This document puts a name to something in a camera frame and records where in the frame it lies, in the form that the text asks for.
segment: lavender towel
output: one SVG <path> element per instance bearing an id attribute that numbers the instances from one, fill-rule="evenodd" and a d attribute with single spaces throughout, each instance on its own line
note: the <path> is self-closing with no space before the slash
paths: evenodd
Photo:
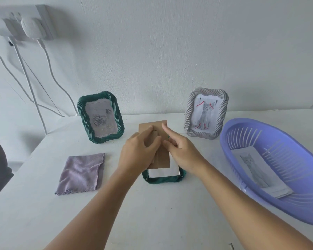
<path id="1" fill-rule="evenodd" d="M 69 156 L 55 194 L 60 196 L 96 190 L 101 184 L 103 169 L 104 153 Z"/>

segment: table surface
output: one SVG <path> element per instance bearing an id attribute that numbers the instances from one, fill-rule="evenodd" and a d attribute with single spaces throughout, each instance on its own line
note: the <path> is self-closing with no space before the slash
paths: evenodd
<path id="1" fill-rule="evenodd" d="M 313 153 L 313 110 L 227 112 L 225 122 L 248 117 L 286 131 Z M 70 155 L 106 153 L 103 183 L 117 167 L 125 140 L 139 123 L 168 120 L 184 133 L 184 114 L 123 116 L 124 135 L 104 144 L 88 140 L 79 117 L 61 118 L 0 193 L 0 249 L 44 248 L 92 199 L 96 192 L 54 194 Z M 233 174 L 215 140 L 190 137 L 216 168 Z M 313 226 L 272 206 L 269 210 L 313 241 Z M 243 249 L 203 184 L 187 174 L 180 183 L 150 185 L 139 177 L 129 190 L 109 236 L 106 249 Z"/>

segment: person's right hand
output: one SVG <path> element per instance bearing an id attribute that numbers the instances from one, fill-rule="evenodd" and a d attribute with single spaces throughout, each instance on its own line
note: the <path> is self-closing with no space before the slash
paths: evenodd
<path id="1" fill-rule="evenodd" d="M 208 164 L 207 160 L 188 138 L 174 132 L 163 123 L 162 128 L 170 136 L 168 141 L 163 141 L 163 146 L 171 153 L 181 168 L 197 175 L 199 169 Z"/>

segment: gray cat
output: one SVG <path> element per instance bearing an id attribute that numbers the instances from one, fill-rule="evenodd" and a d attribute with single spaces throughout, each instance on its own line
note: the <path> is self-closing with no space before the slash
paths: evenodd
<path id="1" fill-rule="evenodd" d="M 240 157 L 248 166 L 250 172 L 253 175 L 253 180 L 257 185 L 259 185 L 261 188 L 267 188 L 272 186 L 269 177 L 255 164 L 255 161 L 250 154 L 248 154 L 248 156 L 240 155 Z"/>
<path id="2" fill-rule="evenodd" d="M 216 104 L 216 102 L 213 103 L 206 103 L 203 104 L 203 112 L 199 119 L 199 128 L 201 130 L 209 129 L 210 122 L 212 119 L 212 110 L 213 106 Z"/>

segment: purple basket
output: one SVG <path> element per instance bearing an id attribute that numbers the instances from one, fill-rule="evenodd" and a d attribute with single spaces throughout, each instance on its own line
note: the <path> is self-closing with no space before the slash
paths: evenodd
<path id="1" fill-rule="evenodd" d="M 249 118 L 228 121 L 221 147 L 236 173 L 239 187 L 257 201 L 265 201 L 292 217 L 313 225 L 313 154 L 294 138 L 266 123 Z M 245 173 L 231 150 L 253 146 L 293 193 L 274 198 Z"/>

